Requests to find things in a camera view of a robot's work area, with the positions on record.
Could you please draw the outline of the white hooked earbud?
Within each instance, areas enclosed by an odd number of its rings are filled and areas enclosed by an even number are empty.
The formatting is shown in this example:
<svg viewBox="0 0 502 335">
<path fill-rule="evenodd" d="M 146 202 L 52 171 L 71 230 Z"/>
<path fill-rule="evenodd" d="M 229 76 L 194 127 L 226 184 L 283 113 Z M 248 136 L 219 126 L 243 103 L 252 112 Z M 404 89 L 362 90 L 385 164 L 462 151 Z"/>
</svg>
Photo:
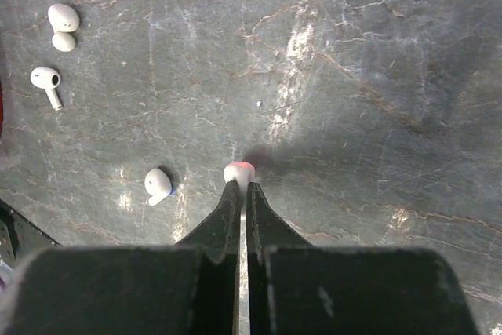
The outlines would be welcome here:
<svg viewBox="0 0 502 335">
<path fill-rule="evenodd" d="M 249 162 L 231 162 L 224 168 L 223 176 L 226 183 L 236 181 L 240 192 L 244 195 L 247 192 L 249 183 L 255 180 L 256 170 Z"/>
</svg>

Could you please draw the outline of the white bean earbud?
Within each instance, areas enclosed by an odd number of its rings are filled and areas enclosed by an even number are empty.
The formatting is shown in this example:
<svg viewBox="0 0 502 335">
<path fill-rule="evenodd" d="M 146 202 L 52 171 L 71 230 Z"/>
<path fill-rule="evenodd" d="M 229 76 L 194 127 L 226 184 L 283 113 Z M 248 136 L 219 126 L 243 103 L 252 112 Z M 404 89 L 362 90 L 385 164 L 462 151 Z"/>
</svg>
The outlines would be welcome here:
<svg viewBox="0 0 502 335">
<path fill-rule="evenodd" d="M 173 192 L 173 186 L 168 175 L 159 168 L 150 170 L 144 178 L 144 187 L 150 198 L 149 206 L 156 206 Z"/>
</svg>

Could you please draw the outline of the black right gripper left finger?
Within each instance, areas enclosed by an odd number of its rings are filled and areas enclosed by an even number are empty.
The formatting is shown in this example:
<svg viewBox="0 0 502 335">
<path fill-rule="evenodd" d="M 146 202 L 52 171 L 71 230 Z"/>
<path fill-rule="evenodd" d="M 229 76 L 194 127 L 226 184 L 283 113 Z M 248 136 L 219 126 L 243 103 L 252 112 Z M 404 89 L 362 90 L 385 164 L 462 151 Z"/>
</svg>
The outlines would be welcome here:
<svg viewBox="0 0 502 335">
<path fill-rule="evenodd" d="M 240 190 L 172 246 L 53 247 L 1 300 L 4 334 L 235 334 Z"/>
</svg>

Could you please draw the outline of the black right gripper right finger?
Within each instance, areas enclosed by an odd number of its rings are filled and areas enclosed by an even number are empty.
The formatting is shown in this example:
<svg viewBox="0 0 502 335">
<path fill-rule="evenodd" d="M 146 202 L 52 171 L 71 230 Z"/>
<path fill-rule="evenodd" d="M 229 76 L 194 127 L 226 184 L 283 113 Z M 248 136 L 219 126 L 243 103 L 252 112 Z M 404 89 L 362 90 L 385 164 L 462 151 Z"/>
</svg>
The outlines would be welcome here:
<svg viewBox="0 0 502 335">
<path fill-rule="evenodd" d="M 317 247 L 248 186 L 253 334 L 475 334 L 457 277 L 431 249 Z"/>
</svg>

